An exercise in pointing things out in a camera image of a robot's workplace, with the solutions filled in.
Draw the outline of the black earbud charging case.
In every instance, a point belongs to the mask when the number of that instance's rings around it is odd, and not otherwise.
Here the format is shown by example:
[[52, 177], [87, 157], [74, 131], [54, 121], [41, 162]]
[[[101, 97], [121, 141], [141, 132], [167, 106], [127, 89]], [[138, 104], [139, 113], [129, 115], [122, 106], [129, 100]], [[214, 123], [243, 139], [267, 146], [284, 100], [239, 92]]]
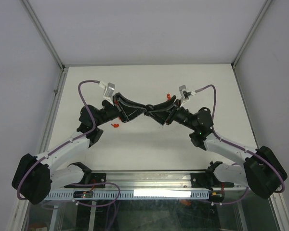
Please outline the black earbud charging case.
[[154, 109], [155, 109], [154, 106], [151, 105], [151, 104], [146, 105], [145, 108], [146, 108], [146, 111], [147, 111], [147, 112], [154, 111]]

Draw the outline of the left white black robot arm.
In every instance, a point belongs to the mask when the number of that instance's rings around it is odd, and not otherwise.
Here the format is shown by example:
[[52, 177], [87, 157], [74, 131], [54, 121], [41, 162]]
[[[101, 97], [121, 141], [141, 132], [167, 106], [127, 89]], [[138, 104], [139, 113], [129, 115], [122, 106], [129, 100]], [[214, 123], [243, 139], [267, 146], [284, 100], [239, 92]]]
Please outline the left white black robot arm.
[[103, 134], [99, 126], [114, 119], [129, 122], [147, 112], [143, 104], [130, 101], [120, 93], [104, 100], [102, 108], [85, 104], [80, 111], [80, 126], [62, 144], [37, 155], [26, 154], [18, 164], [12, 180], [20, 200], [36, 205], [50, 191], [68, 187], [86, 187], [92, 182], [92, 171], [81, 162], [60, 166], [80, 152], [95, 145]]

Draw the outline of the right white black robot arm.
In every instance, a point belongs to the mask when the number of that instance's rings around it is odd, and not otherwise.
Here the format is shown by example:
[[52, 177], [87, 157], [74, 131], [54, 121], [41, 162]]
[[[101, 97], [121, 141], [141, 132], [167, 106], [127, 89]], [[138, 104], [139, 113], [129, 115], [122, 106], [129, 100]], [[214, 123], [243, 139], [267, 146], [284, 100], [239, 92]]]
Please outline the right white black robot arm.
[[189, 134], [193, 145], [204, 151], [219, 154], [235, 164], [211, 163], [206, 170], [206, 182], [217, 186], [223, 181], [246, 185], [262, 199], [285, 190], [287, 173], [274, 152], [267, 146], [252, 148], [223, 138], [213, 128], [209, 108], [202, 107], [191, 113], [175, 97], [157, 105], [146, 106], [146, 116], [162, 125], [181, 124], [193, 132]]

